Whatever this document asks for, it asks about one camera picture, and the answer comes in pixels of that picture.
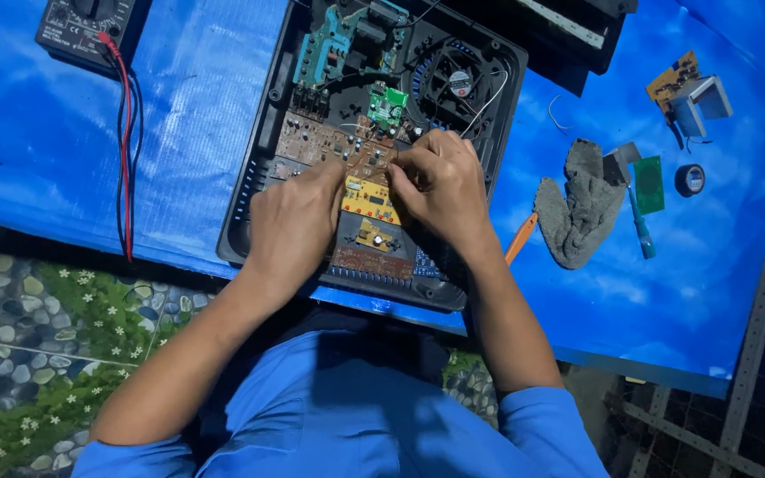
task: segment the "red wire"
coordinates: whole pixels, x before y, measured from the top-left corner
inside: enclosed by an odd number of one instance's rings
[[[104,43],[106,47],[112,52],[112,55],[117,60],[117,63],[120,64],[120,71],[122,71],[122,88],[123,88],[123,94],[126,95],[126,128],[122,135],[122,143],[120,148],[120,168],[122,169],[122,183],[123,183],[123,196],[124,196],[124,205],[126,210],[126,220],[125,220],[125,239],[126,239],[126,250],[123,251],[123,254],[126,255],[126,258],[129,262],[132,262],[132,235],[131,227],[129,225],[129,206],[128,206],[128,130],[129,126],[132,123],[132,90],[130,88],[130,85],[128,83],[128,71],[126,70],[126,64],[122,60],[122,55],[120,55],[120,50],[116,47],[116,44],[114,44],[114,41],[112,38],[105,33],[104,31],[101,31],[97,37],[100,38],[100,41]]]

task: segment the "orange tool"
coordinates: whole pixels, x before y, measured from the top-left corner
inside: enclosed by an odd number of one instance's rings
[[[538,218],[539,214],[533,212],[525,222],[521,223],[521,227],[518,228],[518,231],[513,237],[513,241],[509,243],[509,247],[506,248],[506,253],[503,255],[503,258],[506,259],[507,266],[513,264],[513,259],[518,255],[518,251],[521,250],[521,247],[527,242],[527,239],[533,232],[533,228],[536,227]]]

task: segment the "gray cloth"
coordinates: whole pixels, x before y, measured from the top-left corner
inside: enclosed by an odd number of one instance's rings
[[[627,185],[604,180],[601,147],[576,139],[565,158],[565,194],[542,178],[533,211],[551,256],[560,267],[579,269],[613,229]]]

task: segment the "blue screwdriver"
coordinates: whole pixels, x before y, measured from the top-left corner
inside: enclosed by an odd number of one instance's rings
[[[648,228],[645,227],[645,219],[639,212],[639,207],[637,207],[637,199],[633,194],[630,183],[627,184],[627,194],[631,197],[633,223],[637,225],[637,236],[639,237],[639,245],[643,248],[643,257],[653,258],[653,256],[657,255],[657,249],[654,248],[653,241],[651,240],[651,234],[649,234]]]

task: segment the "black electrical tape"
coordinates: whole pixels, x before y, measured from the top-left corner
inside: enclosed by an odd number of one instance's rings
[[[675,189],[683,197],[692,197],[704,189],[705,174],[698,164],[687,164],[675,172]]]

